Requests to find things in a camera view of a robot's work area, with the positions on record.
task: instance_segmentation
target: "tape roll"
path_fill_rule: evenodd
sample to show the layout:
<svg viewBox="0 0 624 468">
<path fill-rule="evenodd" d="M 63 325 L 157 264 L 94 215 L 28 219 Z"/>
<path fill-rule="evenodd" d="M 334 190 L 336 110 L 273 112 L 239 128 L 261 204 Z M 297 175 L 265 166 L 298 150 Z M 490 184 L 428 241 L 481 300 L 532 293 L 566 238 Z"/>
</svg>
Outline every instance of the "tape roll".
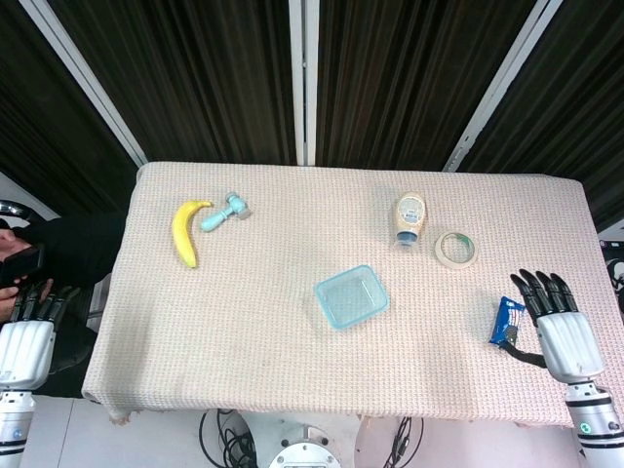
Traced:
<svg viewBox="0 0 624 468">
<path fill-rule="evenodd" d="M 443 249 L 444 242 L 447 239 L 455 238 L 462 242 L 468 248 L 468 259 L 464 261 L 453 261 L 448 258 Z M 468 268 L 472 265 L 476 260 L 479 254 L 479 249 L 477 248 L 477 244 L 470 239 L 467 235 L 462 234 L 461 232 L 455 231 L 447 231 L 442 236 L 438 238 L 436 241 L 436 247 L 434 248 L 436 253 L 436 257 L 438 260 L 448 268 L 452 268 L 453 270 L 461 270 L 463 268 Z"/>
</svg>

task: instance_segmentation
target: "mayonnaise bottle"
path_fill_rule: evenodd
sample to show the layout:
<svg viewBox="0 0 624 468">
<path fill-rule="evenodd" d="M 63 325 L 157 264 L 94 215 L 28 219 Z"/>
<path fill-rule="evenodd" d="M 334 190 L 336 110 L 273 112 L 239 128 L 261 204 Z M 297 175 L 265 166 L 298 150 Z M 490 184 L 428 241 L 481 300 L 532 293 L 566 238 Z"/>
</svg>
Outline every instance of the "mayonnaise bottle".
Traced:
<svg viewBox="0 0 624 468">
<path fill-rule="evenodd" d="M 413 246 L 425 219 L 425 201 L 416 192 L 404 193 L 394 210 L 396 244 Z"/>
</svg>

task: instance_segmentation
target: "black fabric backdrop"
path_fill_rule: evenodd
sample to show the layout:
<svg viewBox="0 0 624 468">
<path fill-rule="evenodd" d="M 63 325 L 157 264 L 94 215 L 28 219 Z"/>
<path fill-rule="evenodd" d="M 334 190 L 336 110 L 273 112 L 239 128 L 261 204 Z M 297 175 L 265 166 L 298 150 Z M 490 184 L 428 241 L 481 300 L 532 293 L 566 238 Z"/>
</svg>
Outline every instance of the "black fabric backdrop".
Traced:
<svg viewBox="0 0 624 468">
<path fill-rule="evenodd" d="M 440 171 L 533 4 L 322 1 L 317 165 Z"/>
<path fill-rule="evenodd" d="M 624 3 L 563 3 L 459 169 L 575 178 L 598 230 L 624 217 Z"/>
<path fill-rule="evenodd" d="M 296 164 L 288 0 L 50 4 L 149 160 Z"/>
<path fill-rule="evenodd" d="M 137 167 L 17 1 L 0 2 L 0 171 L 61 215 L 125 210 Z"/>
</svg>

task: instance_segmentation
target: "toy hammer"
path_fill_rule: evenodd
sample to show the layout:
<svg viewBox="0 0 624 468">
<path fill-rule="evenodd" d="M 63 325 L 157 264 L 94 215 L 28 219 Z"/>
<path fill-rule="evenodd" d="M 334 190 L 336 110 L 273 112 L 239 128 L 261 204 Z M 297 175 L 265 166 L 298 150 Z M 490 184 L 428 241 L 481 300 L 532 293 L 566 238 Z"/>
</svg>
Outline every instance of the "toy hammer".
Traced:
<svg viewBox="0 0 624 468">
<path fill-rule="evenodd" d="M 218 213 L 211 214 L 202 221 L 202 230 L 206 232 L 217 229 L 231 215 L 236 214 L 239 219 L 249 217 L 252 212 L 247 206 L 247 202 L 238 196 L 236 192 L 230 192 L 225 196 L 226 208 Z"/>
</svg>

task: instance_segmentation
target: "plastic container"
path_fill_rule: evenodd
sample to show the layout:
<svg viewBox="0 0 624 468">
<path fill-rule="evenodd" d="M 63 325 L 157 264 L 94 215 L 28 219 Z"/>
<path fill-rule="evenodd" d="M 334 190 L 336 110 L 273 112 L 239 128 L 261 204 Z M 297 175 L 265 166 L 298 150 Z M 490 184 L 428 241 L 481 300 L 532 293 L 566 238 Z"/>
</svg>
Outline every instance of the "plastic container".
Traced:
<svg viewBox="0 0 624 468">
<path fill-rule="evenodd" d="M 388 308 L 388 294 L 368 265 L 340 273 L 314 287 L 332 327 L 343 330 Z"/>
</svg>

